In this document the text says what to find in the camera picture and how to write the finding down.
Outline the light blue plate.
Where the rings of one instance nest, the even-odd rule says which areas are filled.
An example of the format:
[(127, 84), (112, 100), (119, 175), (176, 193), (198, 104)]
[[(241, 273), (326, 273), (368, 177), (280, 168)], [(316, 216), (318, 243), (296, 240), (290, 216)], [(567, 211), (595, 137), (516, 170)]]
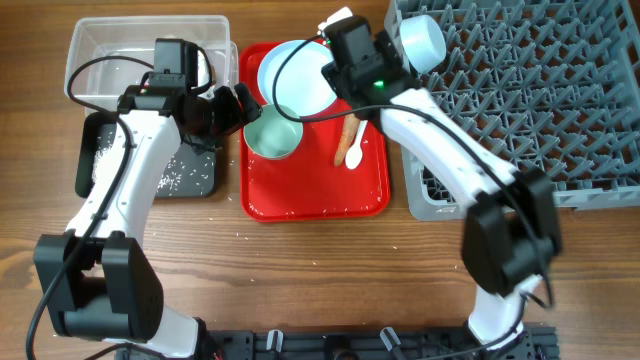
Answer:
[[(261, 60), (257, 83), (268, 104), (273, 103), (273, 81), (284, 60), (303, 40), (277, 45)], [(322, 75), (322, 68), (333, 61), (331, 51), (317, 42), (299, 50), (280, 72), (276, 85), (278, 104), (299, 116), (314, 116), (334, 103), (336, 94)]]

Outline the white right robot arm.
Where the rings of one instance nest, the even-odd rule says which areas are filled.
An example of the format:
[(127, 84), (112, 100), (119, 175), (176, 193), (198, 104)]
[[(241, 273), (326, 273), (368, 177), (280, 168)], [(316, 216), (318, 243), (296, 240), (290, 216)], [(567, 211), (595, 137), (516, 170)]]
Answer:
[(401, 22), (398, 41), (344, 8), (318, 27), (333, 60), (322, 74), (354, 114), (417, 157), (462, 209), (462, 258), (477, 284), (467, 326), (482, 352), (497, 352), (523, 331), (526, 304), (562, 249), (553, 184), (520, 171), (465, 132), (419, 84), (447, 45), (427, 15)]

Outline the orange carrot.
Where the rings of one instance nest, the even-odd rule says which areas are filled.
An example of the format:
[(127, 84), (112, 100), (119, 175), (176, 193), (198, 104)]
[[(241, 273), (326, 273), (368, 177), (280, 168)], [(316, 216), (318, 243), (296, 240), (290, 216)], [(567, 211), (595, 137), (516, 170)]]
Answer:
[(353, 114), (349, 114), (344, 117), (341, 137), (334, 156), (335, 166), (339, 166), (343, 163), (346, 153), (356, 136), (359, 124), (360, 120)]

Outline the mint green bowl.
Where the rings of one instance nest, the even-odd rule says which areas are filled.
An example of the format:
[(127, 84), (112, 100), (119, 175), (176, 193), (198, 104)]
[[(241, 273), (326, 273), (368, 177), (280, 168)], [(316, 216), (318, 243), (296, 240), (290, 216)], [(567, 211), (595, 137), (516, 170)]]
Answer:
[(281, 106), (280, 109), (291, 119), (283, 116), (274, 105), (262, 107), (260, 116), (247, 124), (243, 129), (243, 137), (248, 148), (256, 155), (279, 160), (291, 155), (302, 141), (304, 129), (297, 122), (298, 115)]

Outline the white napkin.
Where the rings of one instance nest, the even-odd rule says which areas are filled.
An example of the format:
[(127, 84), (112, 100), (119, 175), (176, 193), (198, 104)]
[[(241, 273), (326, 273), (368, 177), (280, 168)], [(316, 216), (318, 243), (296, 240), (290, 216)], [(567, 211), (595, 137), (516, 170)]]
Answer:
[(206, 93), (216, 82), (215, 71), (206, 51), (201, 47), (198, 48), (197, 76), (197, 85), (193, 89), (197, 95)]

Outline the light blue bowl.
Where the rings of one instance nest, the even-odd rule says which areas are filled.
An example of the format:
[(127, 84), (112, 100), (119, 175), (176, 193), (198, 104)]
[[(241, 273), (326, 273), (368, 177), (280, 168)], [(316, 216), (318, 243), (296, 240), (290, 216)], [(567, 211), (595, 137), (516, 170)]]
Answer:
[(400, 39), (410, 65), (419, 73), (430, 72), (446, 57), (444, 34), (428, 15), (403, 20)]

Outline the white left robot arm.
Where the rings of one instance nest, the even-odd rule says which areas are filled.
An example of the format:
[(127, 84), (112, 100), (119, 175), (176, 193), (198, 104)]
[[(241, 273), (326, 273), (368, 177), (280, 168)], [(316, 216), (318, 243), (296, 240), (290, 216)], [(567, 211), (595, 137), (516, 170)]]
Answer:
[(153, 61), (116, 109), (92, 107), (91, 125), (112, 124), (116, 134), (97, 161), (97, 133), (87, 128), (79, 163), (102, 172), (91, 178), (85, 203), (65, 231), (42, 235), (34, 250), (43, 290), (34, 319), (48, 316), (59, 336), (159, 359), (222, 357), (203, 320), (165, 303), (142, 248), (158, 184), (179, 148), (214, 152), (221, 138), (261, 115), (246, 85), (200, 83), (199, 71), (210, 67), (197, 44), (159, 38)]

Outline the white rice pile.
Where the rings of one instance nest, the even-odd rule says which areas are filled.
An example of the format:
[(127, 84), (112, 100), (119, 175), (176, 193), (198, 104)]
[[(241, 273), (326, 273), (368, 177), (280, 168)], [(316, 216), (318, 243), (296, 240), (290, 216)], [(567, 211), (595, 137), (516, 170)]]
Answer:
[[(96, 182), (98, 176), (100, 175), (100, 165), (102, 162), (102, 158), (109, 152), (111, 146), (107, 146), (104, 148), (99, 148), (94, 154), (94, 163), (93, 169), (91, 173), (91, 180)], [(168, 190), (169, 193), (178, 190), (178, 186), (181, 184), (181, 178), (183, 175), (180, 173), (180, 170), (184, 170), (186, 165), (182, 161), (178, 161), (176, 156), (173, 156), (169, 163), (167, 164), (165, 171), (159, 181), (156, 192), (159, 193), (161, 190)]]

